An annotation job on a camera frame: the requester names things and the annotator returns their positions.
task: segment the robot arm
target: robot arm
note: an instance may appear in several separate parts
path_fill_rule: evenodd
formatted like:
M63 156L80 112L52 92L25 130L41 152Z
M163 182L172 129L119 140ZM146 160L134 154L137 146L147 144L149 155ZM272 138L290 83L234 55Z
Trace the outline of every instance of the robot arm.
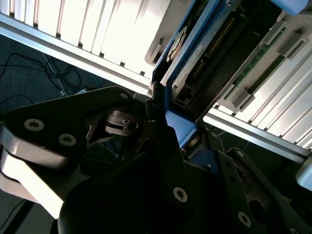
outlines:
M61 234L312 233L247 155L222 152L210 130L201 126L183 155L161 96L151 96L109 87L11 111L0 134L5 190L41 204ZM86 148L114 135L128 137L125 159L85 178Z

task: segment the black plastic part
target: black plastic part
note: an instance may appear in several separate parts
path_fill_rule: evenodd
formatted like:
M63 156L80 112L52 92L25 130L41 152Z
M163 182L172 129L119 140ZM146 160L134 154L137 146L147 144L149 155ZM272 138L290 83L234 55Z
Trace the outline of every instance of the black plastic part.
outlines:
M212 193L217 180L189 163L185 168L192 185L186 192L194 196L189 198L192 207L176 201L179 208L171 209L164 202L151 157L141 154L114 172L75 188L62 207L59 233L210 233L214 220L222 216Z
M63 157L63 164L58 165L59 168L75 168L85 149L92 145L92 140L111 137L111 134L104 131L104 126L101 126L103 118L113 111L131 113L133 104L131 94L113 86L13 110L5 116L4 126L14 136ZM24 122L30 118L41 120L44 128L39 132L28 131ZM71 147L61 145L61 134L73 135L76 144ZM45 155L21 159L39 165L43 161L54 163L53 158L47 158Z
M298 233L312 232L312 228L304 222L243 151L232 148L227 155L234 160L236 169L241 171L239 178L250 210L260 228L267 233L293 234L291 228L296 229Z

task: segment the mounting hole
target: mounting hole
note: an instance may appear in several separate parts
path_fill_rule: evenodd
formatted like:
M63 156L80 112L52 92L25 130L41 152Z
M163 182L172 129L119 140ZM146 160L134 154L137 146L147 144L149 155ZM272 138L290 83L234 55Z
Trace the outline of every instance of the mounting hole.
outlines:
M232 181L233 183L236 183L236 179L233 176L230 176L230 181Z
M128 98L128 95L126 95L125 93L120 93L120 96L121 96L122 98Z
M58 141L63 146L74 146L77 140L73 135L65 133L58 137Z
M128 129L129 129L130 131L132 131L132 130L134 130L134 129L136 129L136 128L138 128L138 124L137 124L137 123L132 122L132 123L129 123L129 124L128 124Z
M244 212L238 212L237 214L239 221L244 224L247 228L252 227L252 222L250 221L249 217Z
M39 132L44 128L44 123L36 118L30 118L24 122L24 127L28 131Z
M262 203L256 199L251 200L249 203L249 208L252 212L253 218L260 224L265 224L268 220L267 213L262 205Z

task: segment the black cable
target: black cable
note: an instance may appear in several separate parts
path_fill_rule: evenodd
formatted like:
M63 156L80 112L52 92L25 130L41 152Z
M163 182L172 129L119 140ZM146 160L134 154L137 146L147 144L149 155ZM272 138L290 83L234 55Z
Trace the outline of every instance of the black cable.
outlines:
M3 100L3 101L0 103L0 106L2 106L6 101L10 100L11 98L16 98L16 97L25 98L25 99L29 100L32 104L34 104L34 102L33 102L29 97L27 97L27 96L25 96L25 95L17 94L17 95L10 96L10 97L6 98L5 100Z
M60 80L60 82L62 83L62 85L64 85L64 87L66 87L66 89L70 90L70 91L74 91L76 92L77 90L81 89L81 85L82 85L82 79L81 76L77 70L77 68L73 65L68 65L64 72L62 72L59 67L57 66L57 61L60 61L54 57L50 57L46 63L46 65L48 64L48 62L50 63L51 66L53 66L53 69L55 70L56 74L57 74L57 78ZM70 82L66 76L69 75L70 73L76 73L77 78L78 78L78 86L74 85L72 82Z
M32 69L32 70L35 70L35 71L38 71L38 72L46 73L44 70L40 70L40 69L37 69L37 68L34 68L34 67L23 66L23 65L13 65L13 64L12 65L11 64L9 64L9 65L0 65L0 67L4 67L4 66L6 66L6 67L23 67L23 68Z
M6 60L5 64L4 64L4 68L0 74L0 78L3 77L4 73L5 73L5 69L6 67L8 66L9 64L9 61L11 59L12 56L17 56L17 57L20 57L20 58L23 58L23 59L26 59L26 60L29 60L29 61L33 61L35 62L36 64L40 65L44 71L46 72L46 75L48 76L49 80L51 81L51 83L55 86L55 88L60 92L61 89L53 82L52 80L52 77L50 76L50 73L48 72L48 70L46 69L46 67L44 66L44 64L42 62L40 62L39 60L37 59L34 59L34 58L29 58L27 56L24 56L24 55L21 55L21 54L18 54L18 53L12 53L9 55L8 59Z
M4 227L4 225L7 223L7 221L9 220L10 216L12 215L12 213L14 212L14 210L23 202L25 201L25 199L23 201L21 201L19 204L17 204L10 212L10 214L8 215L8 217L6 218L6 220L4 221L4 223L2 224L2 226L0 227L0 230Z

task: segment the white panel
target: white panel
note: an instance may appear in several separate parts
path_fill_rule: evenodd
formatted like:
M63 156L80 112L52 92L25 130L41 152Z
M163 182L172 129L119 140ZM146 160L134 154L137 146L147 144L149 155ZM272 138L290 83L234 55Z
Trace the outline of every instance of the white panel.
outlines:
M285 113L275 121L268 129L269 133L276 136L284 135L292 126L311 110L312 86L307 88L305 92L289 107Z
M66 0L62 12L60 38L78 46L88 0Z
M267 105L270 111L265 115L264 119L259 123L258 128L269 128L275 119L277 119L283 111L291 104L291 101L298 96L300 90L310 82L310 72L312 57L310 57L304 65L295 73L293 77L283 86L283 88L275 95L271 102Z
M104 0L89 0L86 19L83 25L81 44L82 48L91 52L96 36L99 18L103 9Z
M291 143L299 142L312 129L312 111L309 111L292 129L290 129L283 139Z
M25 13L26 13L26 0L16 0L14 17L19 21L25 22Z
M159 26L169 6L170 0L149 0L141 6L132 32L126 40L125 68L140 73L149 73L154 67L145 62L145 55L154 40Z
M218 110L228 114L228 115L232 115L233 114L233 111L229 110L228 108L224 107L224 106L219 106L218 107Z
M1 0L1 13L10 15L10 0Z
M25 23L34 26L36 0L27 0Z
M10 13L14 14L15 12L15 0L10 0Z
M130 45L142 0L120 0L111 16L101 52L104 58L119 64Z
M56 36L61 0L39 0L38 29Z
M101 52L102 44L106 35L108 23L110 21L112 12L113 12L113 7L114 7L115 0L106 0L102 14L101 14L101 19L97 28L97 34L94 40L94 44L92 47L92 53L95 55L99 55Z

